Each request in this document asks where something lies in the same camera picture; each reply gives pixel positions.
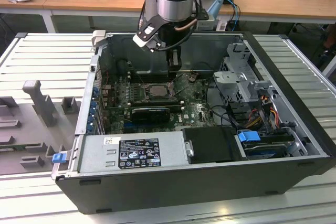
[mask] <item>red wire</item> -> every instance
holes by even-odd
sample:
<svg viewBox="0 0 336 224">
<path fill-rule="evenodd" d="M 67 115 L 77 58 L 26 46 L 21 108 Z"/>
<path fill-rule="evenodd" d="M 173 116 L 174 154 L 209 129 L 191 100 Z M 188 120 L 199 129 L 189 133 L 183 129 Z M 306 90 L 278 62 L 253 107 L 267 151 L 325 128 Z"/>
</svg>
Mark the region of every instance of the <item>red wire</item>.
<svg viewBox="0 0 336 224">
<path fill-rule="evenodd" d="M 250 115 L 248 116 L 248 122 L 251 121 L 251 116 L 252 116 L 253 112 L 255 112 L 255 111 L 258 111 L 258 110 L 254 109 L 254 110 L 251 111 Z"/>
</svg>

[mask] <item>table leg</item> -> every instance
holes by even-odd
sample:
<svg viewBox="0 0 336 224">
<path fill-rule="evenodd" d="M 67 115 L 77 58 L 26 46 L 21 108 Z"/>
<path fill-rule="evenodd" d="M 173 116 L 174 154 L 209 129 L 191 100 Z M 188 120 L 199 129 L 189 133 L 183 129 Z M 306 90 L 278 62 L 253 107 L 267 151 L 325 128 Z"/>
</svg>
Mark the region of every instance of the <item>table leg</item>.
<svg viewBox="0 0 336 224">
<path fill-rule="evenodd" d="M 46 25 L 48 33 L 58 33 L 51 11 L 45 10 L 42 12 L 41 15 L 44 20 L 44 24 Z"/>
<path fill-rule="evenodd" d="M 95 29 L 95 22 L 93 21 L 93 17 L 89 16 L 89 24 L 90 24 L 90 28 Z"/>
</svg>

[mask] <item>floor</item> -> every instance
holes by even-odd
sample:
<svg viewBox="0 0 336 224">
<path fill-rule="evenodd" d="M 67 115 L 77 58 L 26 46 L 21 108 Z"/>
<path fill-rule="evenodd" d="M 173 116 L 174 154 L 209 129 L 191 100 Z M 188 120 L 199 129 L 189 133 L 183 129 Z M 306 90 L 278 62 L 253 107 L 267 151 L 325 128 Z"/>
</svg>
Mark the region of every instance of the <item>floor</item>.
<svg viewBox="0 0 336 224">
<path fill-rule="evenodd" d="M 0 55 L 18 32 L 46 33 L 43 19 L 39 15 L 3 14 L 0 20 Z M 137 18 L 129 17 L 94 17 L 95 29 L 107 31 L 135 31 Z M 85 16 L 55 16 L 60 33 L 90 33 L 95 29 L 89 26 Z M 240 30 L 248 30 L 254 34 L 266 34 L 269 22 L 240 22 Z M 323 52 L 321 36 L 323 30 L 318 24 L 301 24 L 297 32 L 290 32 L 292 42 L 312 61 L 317 62 L 318 55 Z"/>
</svg>

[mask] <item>white label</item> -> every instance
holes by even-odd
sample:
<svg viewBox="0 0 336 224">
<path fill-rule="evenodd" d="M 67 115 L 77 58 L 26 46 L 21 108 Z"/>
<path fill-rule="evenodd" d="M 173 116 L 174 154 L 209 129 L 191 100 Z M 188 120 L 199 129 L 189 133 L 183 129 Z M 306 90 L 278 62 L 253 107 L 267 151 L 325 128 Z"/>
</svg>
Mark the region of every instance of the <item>white label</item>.
<svg viewBox="0 0 336 224">
<path fill-rule="evenodd" d="M 104 144 L 119 144 L 121 137 L 104 137 Z"/>
<path fill-rule="evenodd" d="M 156 162 L 160 162 L 160 159 L 159 158 L 152 158 L 152 159 L 149 159 L 149 163 L 156 163 Z"/>
</svg>

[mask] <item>yellow wire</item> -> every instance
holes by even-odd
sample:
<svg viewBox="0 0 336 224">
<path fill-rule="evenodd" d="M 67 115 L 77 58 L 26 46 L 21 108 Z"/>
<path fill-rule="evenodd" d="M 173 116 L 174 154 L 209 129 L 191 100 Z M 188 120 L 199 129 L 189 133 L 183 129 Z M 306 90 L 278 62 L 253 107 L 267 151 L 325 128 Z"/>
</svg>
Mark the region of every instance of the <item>yellow wire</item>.
<svg viewBox="0 0 336 224">
<path fill-rule="evenodd" d="M 261 117 L 258 117 L 257 119 L 255 119 L 253 122 L 251 122 L 250 124 L 248 124 L 246 127 L 249 128 L 255 124 L 257 124 L 259 121 L 261 120 Z"/>
</svg>

